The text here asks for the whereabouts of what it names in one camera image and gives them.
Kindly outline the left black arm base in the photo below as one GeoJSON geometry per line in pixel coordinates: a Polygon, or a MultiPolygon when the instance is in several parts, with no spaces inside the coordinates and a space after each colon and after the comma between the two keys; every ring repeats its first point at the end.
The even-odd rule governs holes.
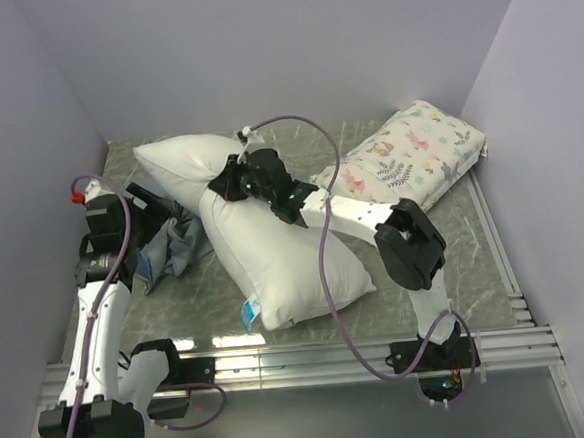
{"type": "Polygon", "coordinates": [[[182,358],[178,371],[160,386],[149,403],[148,416],[155,421],[182,419],[190,408],[193,391],[209,391],[216,376],[216,359],[211,356],[182,358]]]}

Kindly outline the blue pillowcase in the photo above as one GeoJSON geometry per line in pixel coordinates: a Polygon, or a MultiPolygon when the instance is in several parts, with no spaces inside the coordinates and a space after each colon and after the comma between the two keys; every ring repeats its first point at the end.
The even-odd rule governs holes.
{"type": "Polygon", "coordinates": [[[137,251],[135,274],[144,282],[144,294],[149,295],[162,278],[181,277],[187,267],[212,253],[213,246],[202,220],[175,201],[156,182],[146,179],[129,182],[141,183],[155,193],[171,198],[180,208],[177,217],[165,222],[155,237],[137,251]]]}

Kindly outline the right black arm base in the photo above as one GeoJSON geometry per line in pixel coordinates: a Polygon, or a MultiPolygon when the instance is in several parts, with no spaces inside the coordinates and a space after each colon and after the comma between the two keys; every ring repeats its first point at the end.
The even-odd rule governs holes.
{"type": "MultiPolygon", "coordinates": [[[[420,390],[430,402],[450,404],[464,393],[462,372],[471,374],[481,366],[479,351],[471,337],[456,325],[452,336],[442,345],[428,343],[414,372],[419,374],[420,390]]],[[[392,342],[385,364],[400,375],[417,356],[423,338],[416,341],[392,342]]]]}

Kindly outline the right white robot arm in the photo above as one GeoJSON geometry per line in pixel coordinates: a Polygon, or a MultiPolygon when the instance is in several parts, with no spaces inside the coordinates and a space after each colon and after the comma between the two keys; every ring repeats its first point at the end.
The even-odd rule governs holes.
{"type": "Polygon", "coordinates": [[[414,200],[381,204],[333,195],[293,179],[271,148],[248,156],[231,154],[208,186],[226,201],[261,200],[288,224],[373,244],[389,277],[407,291],[414,308],[421,344],[409,370],[459,368],[464,355],[471,367],[479,365],[467,323],[452,310],[446,292],[446,241],[414,200]]]}

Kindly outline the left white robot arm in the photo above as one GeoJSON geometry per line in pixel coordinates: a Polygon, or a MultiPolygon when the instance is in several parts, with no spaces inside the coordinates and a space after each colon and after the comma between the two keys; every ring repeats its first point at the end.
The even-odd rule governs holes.
{"type": "Polygon", "coordinates": [[[88,232],[75,269],[78,328],[71,366],[55,408],[39,416],[42,438],[145,438],[157,389],[182,382],[172,341],[140,343],[120,364],[120,342],[138,252],[175,215],[174,204],[142,186],[120,191],[90,176],[71,200],[85,209],[88,232]]]}

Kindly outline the white pillow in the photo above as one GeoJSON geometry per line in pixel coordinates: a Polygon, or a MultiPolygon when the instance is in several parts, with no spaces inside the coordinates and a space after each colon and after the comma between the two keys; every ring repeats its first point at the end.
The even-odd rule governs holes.
{"type": "Polygon", "coordinates": [[[181,135],[140,145],[134,156],[154,181],[203,223],[222,265],[245,299],[258,308],[268,331],[344,309],[376,289],[362,262],[320,229],[280,221],[264,202],[228,202],[209,189],[229,154],[241,152],[230,137],[181,135]]]}

